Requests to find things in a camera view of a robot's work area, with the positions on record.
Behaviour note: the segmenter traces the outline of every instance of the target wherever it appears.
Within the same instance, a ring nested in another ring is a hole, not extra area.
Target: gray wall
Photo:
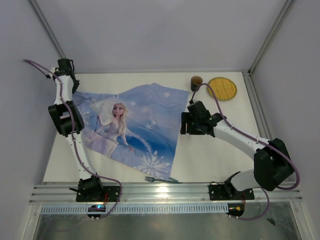
[[[313,221],[320,223],[320,1],[298,0],[254,72],[273,132],[301,174]]]
[[[248,69],[285,0],[37,0],[78,73]]]
[[[55,134],[55,85],[22,59],[53,67],[58,56],[26,0],[1,1],[0,32],[0,239],[14,240]]]

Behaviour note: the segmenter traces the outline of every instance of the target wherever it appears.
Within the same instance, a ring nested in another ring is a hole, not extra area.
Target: frozen elsa towel
[[[154,83],[117,95],[76,92],[73,102],[88,148],[168,180],[188,94]]]

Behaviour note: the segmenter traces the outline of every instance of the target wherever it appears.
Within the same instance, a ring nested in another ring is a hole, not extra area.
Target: cartoon character
[[[111,154],[116,149],[117,145],[119,144],[117,141],[117,137],[120,136],[123,143],[127,145],[131,151],[134,149],[130,147],[126,140],[126,116],[127,116],[127,109],[126,106],[122,103],[116,103],[113,105],[112,108],[112,115],[113,117],[107,121],[103,121],[100,116],[98,115],[98,122],[103,127],[100,132],[103,132],[104,129],[109,126],[106,134],[103,134],[103,137],[106,138],[106,149],[105,152],[107,157],[110,157]]]

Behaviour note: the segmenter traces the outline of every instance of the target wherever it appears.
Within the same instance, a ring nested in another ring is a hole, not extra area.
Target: wicker plate
[[[209,81],[218,100],[227,101],[233,99],[237,94],[237,86],[233,81],[225,77],[215,77]],[[213,97],[210,89],[206,88],[208,94]]]

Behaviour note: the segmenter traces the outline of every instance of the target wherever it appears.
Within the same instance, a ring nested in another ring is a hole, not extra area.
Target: round plate
[[[233,99],[237,94],[237,86],[233,81],[225,77],[215,77],[208,84],[212,87],[216,97],[220,101]],[[206,88],[208,94],[213,97],[210,89]]]

